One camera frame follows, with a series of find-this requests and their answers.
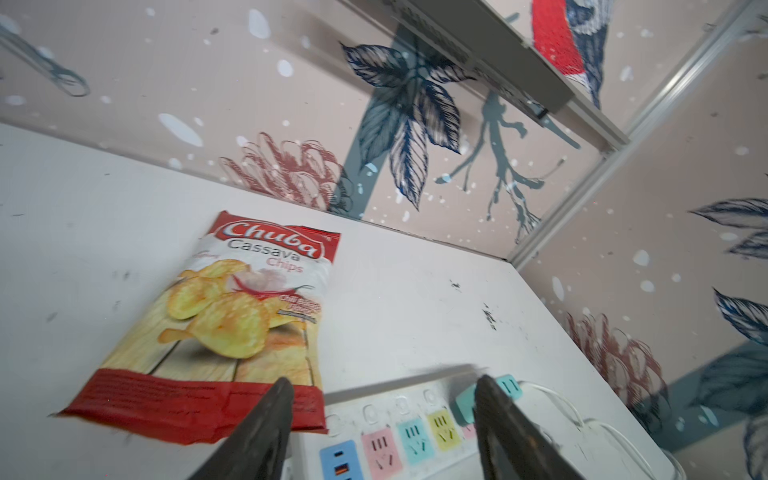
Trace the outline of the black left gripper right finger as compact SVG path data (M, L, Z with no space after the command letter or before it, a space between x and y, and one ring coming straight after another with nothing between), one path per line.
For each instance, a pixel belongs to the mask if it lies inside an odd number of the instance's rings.
M583 479L488 375L476 384L474 418L486 479Z

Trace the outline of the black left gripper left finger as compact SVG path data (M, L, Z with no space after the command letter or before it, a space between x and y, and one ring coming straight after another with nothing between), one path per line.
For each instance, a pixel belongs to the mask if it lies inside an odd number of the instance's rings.
M190 479L280 479L292 425L294 388L278 379Z

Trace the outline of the white long power strip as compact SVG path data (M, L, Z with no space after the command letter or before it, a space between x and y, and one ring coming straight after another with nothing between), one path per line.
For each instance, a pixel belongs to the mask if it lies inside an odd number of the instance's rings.
M480 479L475 423L461 427L451 400L474 373L406 382L368 394L342 392L326 403L325 435L294 434L286 479ZM555 390L518 381L532 423L583 479L684 479L668 455L655 468L618 429L583 416Z

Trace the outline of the teal plug adapter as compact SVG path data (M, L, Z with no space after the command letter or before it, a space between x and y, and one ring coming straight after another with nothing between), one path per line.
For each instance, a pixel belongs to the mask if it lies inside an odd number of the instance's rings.
M519 400L523 396L523 391L511 374L506 374L496 378L496 383L504 391L504 393L513 401Z
M454 418L461 427L475 423L475 392L476 385L472 384L458 393L450 403Z

